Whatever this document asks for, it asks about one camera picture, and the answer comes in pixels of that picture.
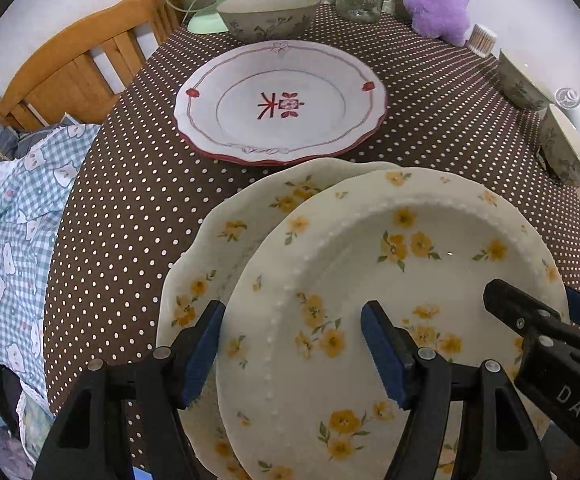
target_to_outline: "fan stand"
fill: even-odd
[[[193,34],[217,34],[227,32],[224,20],[216,11],[216,6],[225,0],[216,0],[214,5],[198,10],[188,23],[188,31]]]

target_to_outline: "polka dot tablecloth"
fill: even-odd
[[[385,15],[347,22],[322,6],[305,38],[368,64],[388,91],[381,128],[342,156],[451,171],[502,195],[537,228],[564,281],[580,289],[580,203],[534,159],[538,114],[496,89],[485,60],[415,35]],[[57,411],[86,362],[132,362],[153,350],[168,269],[208,212],[279,168],[207,158],[177,134],[179,88],[204,63],[238,46],[228,35],[176,31],[120,97],[92,145],[65,207],[48,281],[45,363]],[[128,406],[137,466],[148,469],[140,413]]]

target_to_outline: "bowl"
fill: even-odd
[[[321,0],[225,0],[216,10],[237,40],[257,43],[298,38],[320,4]]]
[[[564,184],[580,187],[580,137],[569,118],[549,105],[539,130],[545,161]]]
[[[513,60],[503,51],[499,53],[499,85],[504,95],[523,110],[545,110],[553,101],[552,93],[528,74],[526,64]]]

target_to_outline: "bedding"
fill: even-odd
[[[56,232],[99,125],[55,130],[0,182],[0,364],[47,400],[42,352],[46,283]]]

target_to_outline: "cream plate with yellow flowers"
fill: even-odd
[[[161,294],[157,345],[171,345],[177,334],[196,324],[211,300],[228,302],[241,271],[264,238],[297,206],[324,189],[370,171],[398,168],[387,162],[353,164],[319,158],[267,176],[215,207],[204,219],[189,250],[170,269]],[[264,285],[255,277],[253,290]],[[246,367],[241,360],[239,366]],[[179,412],[201,463],[221,478],[246,478],[232,453],[214,385],[214,370],[200,399]],[[246,428],[246,414],[238,415]]]
[[[420,346],[462,364],[496,359],[513,376],[520,341],[483,306],[494,278],[567,320],[563,283],[536,230],[453,174],[375,171],[295,209],[250,259],[222,325],[219,407],[249,475],[384,478],[407,414],[387,399],[362,336],[369,300]],[[543,433],[547,418],[526,406]],[[440,478],[452,471],[460,413],[452,407]]]

